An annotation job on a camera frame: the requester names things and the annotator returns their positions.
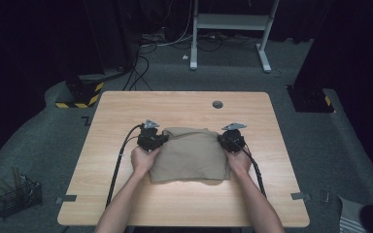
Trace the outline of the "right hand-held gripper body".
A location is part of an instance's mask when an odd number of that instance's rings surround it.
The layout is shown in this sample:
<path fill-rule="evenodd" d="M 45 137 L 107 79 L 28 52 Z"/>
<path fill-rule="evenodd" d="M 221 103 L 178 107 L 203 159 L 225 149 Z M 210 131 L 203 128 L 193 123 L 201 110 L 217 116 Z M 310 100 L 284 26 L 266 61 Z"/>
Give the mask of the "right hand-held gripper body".
<path fill-rule="evenodd" d="M 223 133 L 221 135 L 224 136 L 227 151 L 236 152 L 245 146 L 246 142 L 244 136 L 240 132 L 240 129 L 246 127 L 246 124 L 232 122 L 222 128 Z"/>

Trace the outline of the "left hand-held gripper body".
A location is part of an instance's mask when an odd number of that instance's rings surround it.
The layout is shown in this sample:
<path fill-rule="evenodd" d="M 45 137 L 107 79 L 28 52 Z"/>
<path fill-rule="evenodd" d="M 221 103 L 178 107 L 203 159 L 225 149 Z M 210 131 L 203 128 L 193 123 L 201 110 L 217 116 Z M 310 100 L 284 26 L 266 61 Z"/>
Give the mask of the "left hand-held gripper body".
<path fill-rule="evenodd" d="M 141 132 L 138 136 L 137 144 L 143 150 L 149 151 L 157 149 L 156 143 L 157 141 L 161 141 L 158 139 L 157 127 L 158 124 L 150 119 L 147 119 L 141 124 Z"/>

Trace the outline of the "black square stand base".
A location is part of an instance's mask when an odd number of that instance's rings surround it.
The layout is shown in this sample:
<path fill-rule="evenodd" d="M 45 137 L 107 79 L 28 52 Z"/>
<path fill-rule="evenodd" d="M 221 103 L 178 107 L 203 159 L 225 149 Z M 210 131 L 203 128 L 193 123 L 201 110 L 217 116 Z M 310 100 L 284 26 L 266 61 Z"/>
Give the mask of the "black square stand base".
<path fill-rule="evenodd" d="M 287 92 L 294 109 L 299 113 L 333 113 L 334 108 L 322 90 L 307 91 L 293 85 L 287 86 Z"/>

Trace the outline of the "white metal desk frame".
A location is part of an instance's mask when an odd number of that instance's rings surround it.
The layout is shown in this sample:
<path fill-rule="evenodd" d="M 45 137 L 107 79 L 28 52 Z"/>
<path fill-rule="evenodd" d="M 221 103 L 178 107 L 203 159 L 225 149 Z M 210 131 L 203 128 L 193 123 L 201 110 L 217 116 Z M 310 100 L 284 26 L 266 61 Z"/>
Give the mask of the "white metal desk frame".
<path fill-rule="evenodd" d="M 270 35 L 270 31 L 279 7 L 280 0 L 273 0 L 271 10 L 268 15 L 224 15 L 224 14 L 201 14 L 199 12 L 199 0 L 194 1 L 192 42 L 190 48 L 189 69 L 198 68 L 198 47 L 197 32 L 199 29 L 222 29 L 222 30 L 244 30 L 262 31 L 261 42 L 255 45 L 262 69 L 265 73 L 271 73 L 272 68 L 268 61 L 265 47 Z"/>

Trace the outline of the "grey striped cloth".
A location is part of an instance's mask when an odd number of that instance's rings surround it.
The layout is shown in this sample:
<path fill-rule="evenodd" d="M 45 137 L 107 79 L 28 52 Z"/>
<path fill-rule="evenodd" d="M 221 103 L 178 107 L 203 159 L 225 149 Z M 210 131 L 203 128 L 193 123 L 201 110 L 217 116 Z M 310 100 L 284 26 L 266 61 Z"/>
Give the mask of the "grey striped cloth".
<path fill-rule="evenodd" d="M 340 216 L 340 233 L 367 233 L 360 222 L 363 205 L 339 197 L 342 205 Z"/>

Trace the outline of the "khaki shorts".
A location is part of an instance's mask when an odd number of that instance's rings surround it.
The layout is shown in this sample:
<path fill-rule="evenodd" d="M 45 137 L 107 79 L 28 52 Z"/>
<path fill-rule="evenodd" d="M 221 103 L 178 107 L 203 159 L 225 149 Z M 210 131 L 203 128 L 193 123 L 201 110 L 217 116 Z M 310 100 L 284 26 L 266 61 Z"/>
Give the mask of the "khaki shorts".
<path fill-rule="evenodd" d="M 207 128 L 168 127 L 165 142 L 150 170 L 152 183 L 230 179 L 230 168 L 219 134 Z"/>

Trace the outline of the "person's right hand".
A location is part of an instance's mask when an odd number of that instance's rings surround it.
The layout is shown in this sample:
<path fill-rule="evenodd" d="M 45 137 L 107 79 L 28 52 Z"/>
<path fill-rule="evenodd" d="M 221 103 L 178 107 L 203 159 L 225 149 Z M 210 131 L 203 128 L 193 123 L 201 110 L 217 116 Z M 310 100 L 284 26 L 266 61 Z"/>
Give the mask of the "person's right hand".
<path fill-rule="evenodd" d="M 243 150 L 238 152 L 229 152 L 226 150 L 224 153 L 227 157 L 229 167 L 235 175 L 241 176 L 249 174 L 252 162 Z"/>

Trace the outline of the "black stand base yellow stripes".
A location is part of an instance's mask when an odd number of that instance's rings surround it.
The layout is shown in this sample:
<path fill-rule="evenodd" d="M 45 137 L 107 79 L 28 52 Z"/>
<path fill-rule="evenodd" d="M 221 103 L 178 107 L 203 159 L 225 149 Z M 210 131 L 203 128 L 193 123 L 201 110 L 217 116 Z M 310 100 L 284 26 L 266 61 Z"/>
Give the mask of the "black stand base yellow stripes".
<path fill-rule="evenodd" d="M 103 82 L 83 81 L 76 75 L 67 76 L 55 100 L 55 106 L 67 108 L 91 108 L 100 96 Z"/>

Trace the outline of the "person's left hand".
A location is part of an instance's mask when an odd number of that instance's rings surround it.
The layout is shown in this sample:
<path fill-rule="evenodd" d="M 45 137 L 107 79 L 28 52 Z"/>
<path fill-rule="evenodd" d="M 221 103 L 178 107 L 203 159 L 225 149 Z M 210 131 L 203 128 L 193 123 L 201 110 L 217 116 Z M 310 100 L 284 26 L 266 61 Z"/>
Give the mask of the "person's left hand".
<path fill-rule="evenodd" d="M 140 147 L 136 147 L 131 152 L 133 173 L 137 176 L 144 177 L 151 170 L 158 153 L 159 149 L 146 151 Z"/>

